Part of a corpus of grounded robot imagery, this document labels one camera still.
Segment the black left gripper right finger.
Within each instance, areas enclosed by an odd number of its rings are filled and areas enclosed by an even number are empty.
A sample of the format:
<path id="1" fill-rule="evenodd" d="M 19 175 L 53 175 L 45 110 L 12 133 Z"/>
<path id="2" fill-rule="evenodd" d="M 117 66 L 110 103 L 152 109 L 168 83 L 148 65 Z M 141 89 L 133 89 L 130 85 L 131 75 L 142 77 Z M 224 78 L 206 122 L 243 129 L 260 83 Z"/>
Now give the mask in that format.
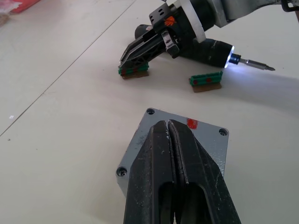
<path id="1" fill-rule="evenodd" d="M 239 224 L 219 166 L 189 127 L 168 122 L 177 175 L 175 218 L 178 224 Z"/>

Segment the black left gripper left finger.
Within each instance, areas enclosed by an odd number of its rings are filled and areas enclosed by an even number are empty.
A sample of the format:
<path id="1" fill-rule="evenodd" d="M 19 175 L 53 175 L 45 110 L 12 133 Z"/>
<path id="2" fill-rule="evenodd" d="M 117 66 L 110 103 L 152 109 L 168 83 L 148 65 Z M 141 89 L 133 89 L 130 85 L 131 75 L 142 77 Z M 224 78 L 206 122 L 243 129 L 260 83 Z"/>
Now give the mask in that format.
<path id="1" fill-rule="evenodd" d="M 165 121 L 153 125 L 129 175 L 125 224 L 171 224 L 176 187 L 173 151 Z"/>

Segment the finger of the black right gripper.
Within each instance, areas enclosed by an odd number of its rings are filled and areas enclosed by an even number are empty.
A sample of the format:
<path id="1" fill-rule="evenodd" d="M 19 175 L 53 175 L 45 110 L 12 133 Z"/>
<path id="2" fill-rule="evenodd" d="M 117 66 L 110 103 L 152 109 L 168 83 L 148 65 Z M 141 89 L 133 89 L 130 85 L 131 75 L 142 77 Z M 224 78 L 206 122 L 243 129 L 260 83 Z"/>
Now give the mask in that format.
<path id="1" fill-rule="evenodd" d="M 163 52 L 165 52 L 165 44 L 162 39 L 150 39 L 135 47 L 130 46 L 125 56 L 125 69 L 142 67 Z"/>
<path id="2" fill-rule="evenodd" d="M 162 39 L 162 36 L 159 34 L 156 34 L 155 31 L 148 31 L 145 34 L 143 34 L 142 36 L 140 36 L 139 38 L 137 38 L 136 40 L 134 40 L 133 42 L 131 42 L 127 48 L 125 49 L 121 59 L 120 59 L 120 65 L 125 65 L 125 56 L 127 54 L 127 50 L 129 49 L 130 46 L 135 47 L 137 44 L 142 43 L 142 42 L 147 42 L 150 39 Z"/>

